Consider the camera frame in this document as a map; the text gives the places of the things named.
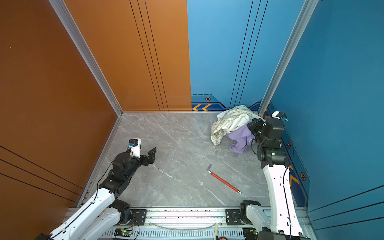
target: gray marble floor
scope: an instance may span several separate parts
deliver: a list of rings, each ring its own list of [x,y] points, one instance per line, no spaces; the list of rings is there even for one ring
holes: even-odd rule
[[[141,166],[119,199],[133,207],[238,206],[244,199],[269,206],[260,162],[248,147],[245,155],[229,151],[227,137],[214,146],[211,124],[217,113],[124,113],[96,179],[111,160],[141,138],[141,154],[157,147],[154,164]],[[238,188],[238,194],[207,172]],[[96,183],[91,192],[96,190]]]

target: white cloth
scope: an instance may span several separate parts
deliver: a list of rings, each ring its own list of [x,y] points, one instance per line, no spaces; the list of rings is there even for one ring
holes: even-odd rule
[[[217,115],[217,122],[211,126],[211,140],[218,145],[223,137],[246,124],[253,118],[261,118],[253,113],[245,105],[236,106]]]

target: black cable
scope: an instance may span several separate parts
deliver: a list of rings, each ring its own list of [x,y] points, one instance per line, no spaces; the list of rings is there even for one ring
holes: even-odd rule
[[[67,227],[69,227],[85,210],[87,210],[87,208],[92,204],[92,202],[83,210],[81,211],[81,213],[79,215],[77,215],[77,217],[75,217],[64,229],[66,229]]]
[[[50,239],[53,239],[54,237],[56,237],[57,235],[59,235],[61,232],[62,232],[62,231],[60,231],[58,234],[56,234],[56,235],[55,235],[55,236],[53,236],[53,237],[49,237],[49,238],[47,238],[46,240],[50,240]]]
[[[115,161],[115,159],[116,159],[116,158],[114,158],[114,159],[112,160],[112,162],[111,162],[111,163],[109,164],[109,166],[107,167],[107,170],[105,170],[105,173],[104,173],[104,174],[101,176],[101,178],[97,181],[97,184],[96,184],[96,195],[95,195],[95,198],[93,199],[94,201],[96,200],[97,192],[98,192],[98,190],[99,190],[99,182],[100,182],[100,180],[104,177],[104,175],[107,173],[109,167],[111,166],[111,164],[113,163],[113,161]]]
[[[266,139],[267,139],[267,138],[264,138],[264,139],[262,140],[262,142],[259,144],[260,149],[262,148],[263,143],[264,143],[264,141],[265,141]],[[253,148],[252,148],[252,143],[253,143],[254,140],[255,140],[255,139],[252,139],[252,141],[251,141],[251,149],[252,149],[252,152],[253,152],[255,155],[257,155],[257,153],[255,153],[255,151],[254,151]]]
[[[252,143],[253,143],[254,140],[255,140],[255,139],[253,138],[252,141],[251,141],[251,149],[252,149],[252,152],[253,152],[255,155],[257,155],[257,153],[255,153],[255,151],[254,151],[253,148],[252,148]]]
[[[283,175],[283,189],[284,189],[285,203],[287,204],[288,219],[289,219],[289,240],[291,240],[291,237],[292,237],[291,215],[289,214],[288,200],[287,200],[287,195],[285,193],[285,186],[284,186],[284,177],[285,177],[285,173],[287,172],[288,169],[289,169],[289,167],[285,169],[285,172]]]
[[[97,192],[98,192],[98,190],[99,190],[99,182],[100,182],[100,180],[104,177],[104,175],[107,173],[107,171],[108,171],[108,169],[109,169],[109,167],[111,166],[111,164],[113,163],[113,161],[115,160],[116,158],[114,158],[112,161],[111,161],[111,163],[109,164],[109,166],[107,167],[107,170],[105,171],[105,173],[101,176],[101,178],[98,180],[98,182],[97,182],[97,185],[96,185],[96,194],[95,194],[95,198],[93,199],[93,201],[95,201],[96,200],[96,196],[97,196]],[[87,210],[87,208],[89,207],[89,206],[91,206],[93,203],[91,202],[83,211],[81,211],[81,213],[79,214],[79,215],[77,215],[77,217],[75,217],[75,219],[73,219],[65,228],[68,228],[85,210]]]
[[[135,220],[135,222],[137,223],[137,226],[139,227],[139,231],[137,232],[137,235],[136,235],[136,237],[135,237],[135,239],[134,240],[136,240],[136,238],[138,237],[138,235],[139,235],[139,233],[140,233],[140,226],[139,226],[139,223]]]

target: lavender fabric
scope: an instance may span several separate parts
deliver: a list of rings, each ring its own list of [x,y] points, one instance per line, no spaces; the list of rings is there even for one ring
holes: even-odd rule
[[[255,138],[255,136],[251,133],[251,131],[247,127],[247,123],[239,129],[228,133],[227,136],[234,140],[235,143],[229,146],[229,150],[236,153],[245,154],[247,150],[247,145],[251,143],[251,140]]]

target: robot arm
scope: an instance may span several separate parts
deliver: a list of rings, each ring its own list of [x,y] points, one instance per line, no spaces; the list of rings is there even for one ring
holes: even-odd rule
[[[96,193],[65,223],[48,236],[40,234],[35,240],[98,239],[119,221],[131,219],[130,205],[116,199],[141,165],[148,166],[155,161],[156,148],[149,151],[148,156],[140,155],[140,144],[140,139],[130,139],[127,151],[113,160],[113,168]]]
[[[257,158],[261,161],[268,184],[271,219],[260,203],[247,200],[240,204],[240,216],[245,224],[254,225],[260,240],[286,239],[286,236],[304,239],[289,185],[289,161],[281,147],[284,122],[287,120],[284,113],[276,111],[265,122],[253,119],[247,124],[259,144]]]

